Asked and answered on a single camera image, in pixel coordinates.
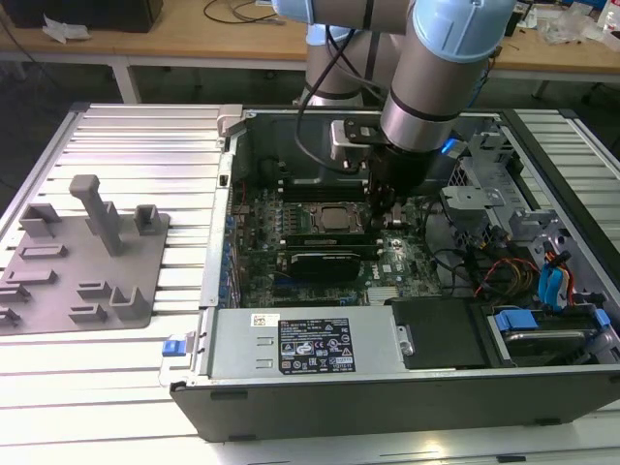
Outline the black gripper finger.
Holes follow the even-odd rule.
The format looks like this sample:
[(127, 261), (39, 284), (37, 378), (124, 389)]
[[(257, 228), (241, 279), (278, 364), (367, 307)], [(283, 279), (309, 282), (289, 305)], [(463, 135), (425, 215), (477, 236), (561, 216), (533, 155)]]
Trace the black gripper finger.
[(404, 227), (402, 199), (392, 192), (389, 200), (390, 209), (386, 213), (386, 228), (402, 229)]
[(388, 187), (373, 171), (369, 172), (366, 198), (370, 211), (369, 227), (379, 229), (383, 224), (388, 203)]

